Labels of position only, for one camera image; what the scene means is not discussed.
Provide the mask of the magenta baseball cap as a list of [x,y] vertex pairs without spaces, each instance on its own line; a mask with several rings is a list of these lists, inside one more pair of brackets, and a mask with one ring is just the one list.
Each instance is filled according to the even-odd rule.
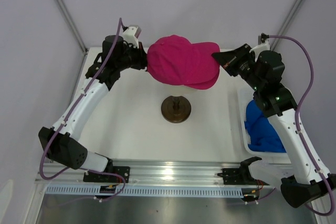
[[196,90],[207,90],[207,89],[211,88],[216,83],[216,81],[218,80],[218,77],[219,77],[219,73],[217,75],[215,75],[212,79],[210,79],[206,82],[195,83],[195,84],[187,84],[186,87],[196,89]]

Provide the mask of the brown wooden round stand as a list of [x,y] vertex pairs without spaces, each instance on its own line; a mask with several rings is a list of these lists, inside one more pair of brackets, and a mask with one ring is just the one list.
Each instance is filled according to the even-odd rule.
[[191,114],[191,104],[184,96],[169,96],[161,104],[161,113],[163,117],[171,123],[182,123],[186,121]]

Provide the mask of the blue cap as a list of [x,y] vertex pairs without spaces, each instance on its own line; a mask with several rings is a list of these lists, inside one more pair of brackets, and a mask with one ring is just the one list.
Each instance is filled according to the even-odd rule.
[[286,150],[273,126],[254,100],[246,107],[245,129],[250,137],[248,148],[254,152],[285,153]]

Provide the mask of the cream mannequin head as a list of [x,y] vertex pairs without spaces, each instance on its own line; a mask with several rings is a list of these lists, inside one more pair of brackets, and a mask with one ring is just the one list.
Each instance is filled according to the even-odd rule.
[[190,88],[187,86],[171,86],[170,87],[171,92],[175,93],[175,94],[179,94],[179,95],[183,95],[183,94],[190,94],[190,93],[194,93],[197,91],[197,89],[194,88]]

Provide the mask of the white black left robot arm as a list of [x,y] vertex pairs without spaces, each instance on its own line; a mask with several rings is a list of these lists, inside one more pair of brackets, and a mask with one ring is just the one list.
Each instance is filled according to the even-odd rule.
[[88,68],[83,86],[60,119],[50,128],[42,127],[38,133],[43,147],[43,158],[71,169],[95,170],[101,182],[113,178],[109,159],[87,150],[80,144],[82,130],[100,101],[120,78],[121,72],[132,68],[145,69],[146,53],[137,36],[107,36],[102,52],[97,54]]

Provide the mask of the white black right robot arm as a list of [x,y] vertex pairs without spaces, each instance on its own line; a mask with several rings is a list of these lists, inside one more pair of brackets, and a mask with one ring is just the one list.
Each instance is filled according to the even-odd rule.
[[281,83],[285,65],[281,54],[264,50],[255,55],[249,45],[212,57],[232,77],[240,76],[254,91],[253,98],[278,134],[292,164],[292,173],[268,164],[260,157],[240,164],[245,184],[261,180],[281,191],[286,202],[298,208],[335,190],[335,174],[314,150],[298,114],[291,92]]

